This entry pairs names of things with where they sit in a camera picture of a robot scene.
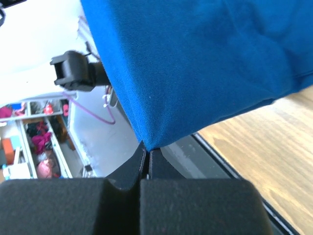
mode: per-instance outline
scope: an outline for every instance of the red object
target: red object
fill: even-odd
[[[53,107],[51,104],[47,104],[44,108],[44,114],[50,115],[53,114]]]

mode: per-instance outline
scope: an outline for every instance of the black plastic edge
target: black plastic edge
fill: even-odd
[[[230,178],[243,179],[243,177],[198,133],[191,135],[208,155],[229,175]],[[263,205],[270,221],[277,226],[283,234],[299,235],[300,233],[285,220],[263,197]]]

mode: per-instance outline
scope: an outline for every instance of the purple string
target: purple string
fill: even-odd
[[[71,102],[73,102],[73,104],[75,104],[76,106],[78,106],[79,108],[81,108],[82,110],[84,110],[86,113],[90,114],[91,116],[93,116],[94,118],[98,119],[99,121],[101,122],[104,122],[106,124],[109,124],[109,125],[114,125],[116,123],[116,120],[112,114],[112,111],[110,109],[110,106],[108,104],[108,99],[107,97],[105,97],[105,104],[107,105],[107,109],[108,109],[108,112],[112,118],[113,121],[107,121],[105,119],[103,119],[102,117],[99,117],[97,114],[94,114],[93,112],[91,112],[90,110],[86,109],[83,105],[81,105],[80,103],[78,103],[76,100],[74,100],[71,96],[69,96],[68,94],[66,94],[65,92],[62,92],[62,94],[68,99],[70,100]]]

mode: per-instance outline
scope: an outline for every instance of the wood grain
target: wood grain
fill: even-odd
[[[199,133],[301,234],[313,234],[313,102],[295,94]]]

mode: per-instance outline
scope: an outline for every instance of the blue cloth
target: blue cloth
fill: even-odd
[[[313,83],[313,0],[82,0],[149,150]]]

